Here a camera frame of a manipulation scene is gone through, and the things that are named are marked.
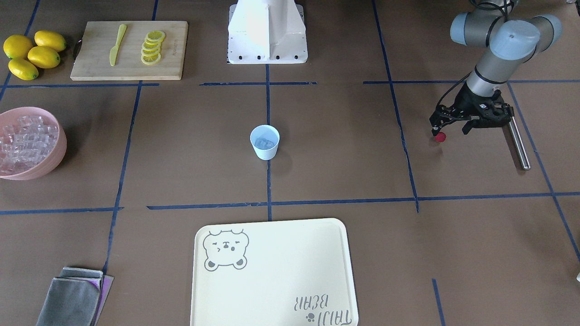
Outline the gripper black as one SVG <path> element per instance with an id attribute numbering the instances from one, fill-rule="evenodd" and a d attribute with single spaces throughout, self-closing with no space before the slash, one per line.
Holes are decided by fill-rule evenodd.
<path id="1" fill-rule="evenodd" d="M 477 127 L 503 127 L 514 117 L 514 109 L 503 100 L 499 89 L 491 97 L 473 93 L 466 84 L 455 97 L 453 105 L 439 103 L 430 117 L 431 134 L 435 138 L 444 126 L 465 121 L 462 133 L 467 135 Z"/>

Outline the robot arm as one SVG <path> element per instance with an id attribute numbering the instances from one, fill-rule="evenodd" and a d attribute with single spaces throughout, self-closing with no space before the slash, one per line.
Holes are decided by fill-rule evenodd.
<path id="1" fill-rule="evenodd" d="M 485 49 L 471 73 L 459 81 L 461 89 L 452 105 L 438 102 L 430 117 L 433 136 L 442 128 L 462 121 L 462 132 L 502 128 L 512 121 L 514 110 L 501 95 L 501 86 L 520 65 L 553 46 L 563 34 L 561 21 L 552 14 L 512 19 L 516 0 L 474 0 L 472 12 L 452 21 L 452 41 Z"/>

